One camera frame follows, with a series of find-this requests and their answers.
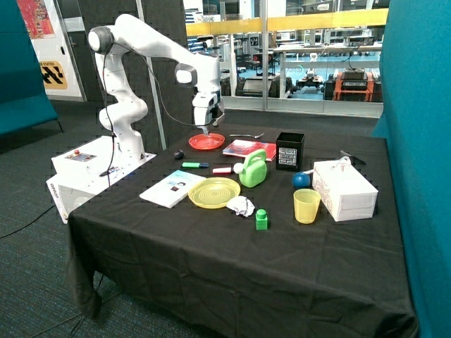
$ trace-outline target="glass wall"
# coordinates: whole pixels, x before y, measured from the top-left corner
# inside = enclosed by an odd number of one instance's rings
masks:
[[[190,49],[221,57],[226,108],[382,113],[379,58],[388,0],[184,3]]]

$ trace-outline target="book cover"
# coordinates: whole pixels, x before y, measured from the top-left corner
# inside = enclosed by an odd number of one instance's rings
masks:
[[[191,188],[202,180],[205,180],[205,177],[176,170],[141,193],[140,197],[160,206],[172,208],[188,195]]]
[[[264,149],[266,152],[266,160],[272,161],[276,157],[276,144],[258,141],[247,141],[244,139],[236,139],[230,143],[224,150],[224,155],[246,157],[253,151]]]

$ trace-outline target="green block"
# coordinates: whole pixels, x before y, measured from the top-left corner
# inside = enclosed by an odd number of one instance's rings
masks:
[[[259,209],[255,213],[255,226],[257,230],[267,230],[268,229],[268,216],[266,210]]]

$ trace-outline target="black tablecloth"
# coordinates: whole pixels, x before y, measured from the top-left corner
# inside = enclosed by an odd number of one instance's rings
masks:
[[[300,225],[293,173],[274,162],[263,183],[242,187],[268,212],[267,231],[228,208],[203,209],[185,198],[168,209],[139,197],[180,169],[177,149],[183,161],[210,163],[186,171],[211,177],[212,168],[241,161],[221,153],[229,134],[265,132],[261,141],[275,142],[282,131],[222,125],[212,131],[226,136],[220,149],[195,151],[183,140],[73,211],[66,280],[78,308],[90,317],[100,311],[92,285],[99,271],[127,293],[227,337],[414,337],[384,139],[305,132],[303,170],[340,150],[366,163],[356,168],[379,190],[372,219],[336,223],[321,203],[315,223]]]

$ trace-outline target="gray carpet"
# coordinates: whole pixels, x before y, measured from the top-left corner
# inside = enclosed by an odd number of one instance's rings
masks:
[[[0,137],[0,237],[31,223],[53,205],[45,184],[55,173],[51,157],[109,134],[97,120],[101,104],[52,104],[64,133],[50,122]],[[242,111],[229,111],[226,119],[243,125],[366,136],[377,122]],[[69,337],[81,319],[64,285],[66,230],[52,208],[24,230],[0,239],[0,337]],[[120,292],[104,278],[99,293],[110,300],[96,320],[83,318],[71,337],[222,337]]]

